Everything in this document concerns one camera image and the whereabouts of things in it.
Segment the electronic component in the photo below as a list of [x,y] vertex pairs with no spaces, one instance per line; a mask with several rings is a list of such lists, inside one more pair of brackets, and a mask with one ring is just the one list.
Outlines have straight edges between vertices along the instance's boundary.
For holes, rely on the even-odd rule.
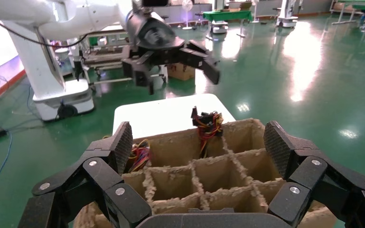
[[200,138],[200,158],[207,157],[207,141],[214,136],[223,136],[223,129],[221,124],[223,123],[223,117],[221,113],[212,112],[201,113],[197,115],[196,106],[192,109],[192,124],[197,126],[197,132]]

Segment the colorful wire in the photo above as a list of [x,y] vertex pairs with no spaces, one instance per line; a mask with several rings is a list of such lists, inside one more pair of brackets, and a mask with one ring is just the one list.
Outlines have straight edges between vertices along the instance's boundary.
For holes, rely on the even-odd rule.
[[195,120],[199,123],[199,126],[197,128],[197,132],[199,135],[199,138],[201,140],[200,142],[200,158],[206,158],[207,157],[207,141],[211,138],[213,138],[217,132],[222,131],[222,123],[223,123],[223,117],[221,113],[213,112],[213,124],[214,126],[209,126],[204,123],[202,123],[198,117],[195,117]]
[[133,165],[129,169],[129,172],[135,172],[142,169],[147,161],[150,160],[150,142],[145,139],[138,145],[134,145],[129,159],[133,160]]

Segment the cardboard box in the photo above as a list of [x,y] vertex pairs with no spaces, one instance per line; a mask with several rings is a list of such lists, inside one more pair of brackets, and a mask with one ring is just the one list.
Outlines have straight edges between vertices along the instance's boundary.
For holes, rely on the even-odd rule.
[[167,65],[168,76],[182,81],[186,81],[190,78],[195,78],[195,69],[193,67],[175,63]]
[[[150,162],[122,177],[148,202],[153,214],[188,213],[190,208],[266,213],[285,181],[264,148],[264,129],[255,119],[223,124],[223,137],[208,141],[209,157],[203,159],[196,129],[148,137]],[[336,220],[314,201],[298,227],[332,228]],[[74,222],[74,228],[107,227],[110,222],[95,203],[84,207]]]

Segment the stool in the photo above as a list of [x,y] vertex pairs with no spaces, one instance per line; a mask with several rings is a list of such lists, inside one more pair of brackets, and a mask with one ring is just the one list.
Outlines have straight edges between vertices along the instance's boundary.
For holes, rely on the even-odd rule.
[[198,24],[200,24],[199,29],[203,30],[202,28],[204,27],[203,25],[203,21],[200,20],[201,17],[203,17],[203,12],[199,12],[199,13],[195,13],[195,15],[197,16],[197,21],[195,22],[195,27],[197,27]]
[[167,15],[163,15],[163,16],[160,16],[161,18],[163,18],[163,20],[165,21],[167,18],[169,18],[169,16]]

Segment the white robotic arm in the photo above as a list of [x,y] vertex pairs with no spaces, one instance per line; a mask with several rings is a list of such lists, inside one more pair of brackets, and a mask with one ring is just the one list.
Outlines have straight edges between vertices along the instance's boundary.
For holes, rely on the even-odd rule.
[[0,0],[0,20],[38,28],[47,39],[67,40],[115,22],[125,26],[131,0]]
[[[137,86],[148,87],[150,94],[154,92],[150,69],[164,64],[183,63],[202,69],[211,82],[218,84],[220,71],[209,51],[194,41],[185,42],[159,15],[147,10],[147,7],[165,6],[167,2],[0,0],[0,20],[11,30],[41,118],[47,121],[67,118],[94,108],[88,82],[78,77],[71,81],[63,79],[47,39],[74,39],[115,22],[120,22],[130,40],[122,51],[124,76],[132,78]],[[83,69],[82,61],[75,59],[74,63],[78,75]]]

